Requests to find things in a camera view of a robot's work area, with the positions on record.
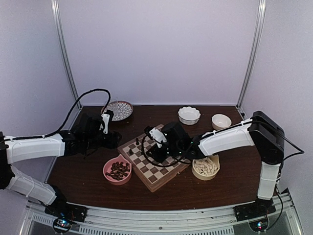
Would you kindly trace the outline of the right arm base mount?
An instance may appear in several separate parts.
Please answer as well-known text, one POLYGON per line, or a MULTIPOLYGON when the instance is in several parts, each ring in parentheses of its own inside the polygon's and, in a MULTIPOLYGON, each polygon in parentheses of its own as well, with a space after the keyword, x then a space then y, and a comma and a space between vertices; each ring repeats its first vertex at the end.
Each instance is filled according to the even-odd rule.
POLYGON ((255 202, 234 207, 237 221, 247 221, 254 232, 264 232, 269 227, 270 213, 276 212, 273 199, 256 199, 255 202))

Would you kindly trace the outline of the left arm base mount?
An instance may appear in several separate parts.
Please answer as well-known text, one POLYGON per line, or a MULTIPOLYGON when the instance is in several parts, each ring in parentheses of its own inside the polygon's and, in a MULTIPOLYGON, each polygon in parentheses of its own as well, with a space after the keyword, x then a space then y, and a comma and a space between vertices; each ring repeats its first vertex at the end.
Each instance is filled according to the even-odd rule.
POLYGON ((88 211, 87 207, 69 204, 64 199, 56 199, 51 205, 42 205, 45 207, 45 213, 56 217, 52 228, 58 234, 69 232, 77 222, 84 222, 88 211))

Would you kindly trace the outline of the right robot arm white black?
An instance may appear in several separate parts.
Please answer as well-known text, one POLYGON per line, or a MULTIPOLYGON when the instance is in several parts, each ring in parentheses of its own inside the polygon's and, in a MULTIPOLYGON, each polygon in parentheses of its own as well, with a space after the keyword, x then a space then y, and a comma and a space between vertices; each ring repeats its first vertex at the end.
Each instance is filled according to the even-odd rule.
POLYGON ((284 130, 262 111, 235 125, 214 128, 211 132, 190 137, 178 122, 170 122, 161 129, 147 126, 145 136, 155 146, 144 156, 151 155, 157 163, 169 156, 179 156, 192 162, 204 160, 224 151, 255 147, 261 158, 261 175, 251 212, 261 216, 273 204, 273 194, 284 158, 284 130))

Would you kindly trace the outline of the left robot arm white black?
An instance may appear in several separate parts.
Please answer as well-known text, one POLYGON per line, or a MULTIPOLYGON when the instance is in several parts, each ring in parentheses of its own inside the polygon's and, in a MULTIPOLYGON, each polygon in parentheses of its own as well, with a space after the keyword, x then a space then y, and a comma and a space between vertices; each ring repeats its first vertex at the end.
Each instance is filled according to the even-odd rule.
POLYGON ((121 140, 118 132, 109 131, 114 113, 107 110, 101 115, 83 114, 78 125, 71 130, 29 137, 0 137, 0 188, 37 199, 59 216, 66 217, 70 206, 63 194, 49 184, 40 182, 13 166, 14 163, 46 158, 88 155, 100 147, 115 149, 121 140))

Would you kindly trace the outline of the wooden chess board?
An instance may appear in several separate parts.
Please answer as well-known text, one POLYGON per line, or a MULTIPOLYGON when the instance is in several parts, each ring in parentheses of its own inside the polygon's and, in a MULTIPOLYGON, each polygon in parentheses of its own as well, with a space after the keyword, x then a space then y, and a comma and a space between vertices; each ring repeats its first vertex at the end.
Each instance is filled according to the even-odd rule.
POLYGON ((132 164, 149 191, 155 192, 191 164, 182 156, 189 143, 182 125, 170 122, 154 128, 147 126, 144 134, 118 147, 118 152, 132 164))

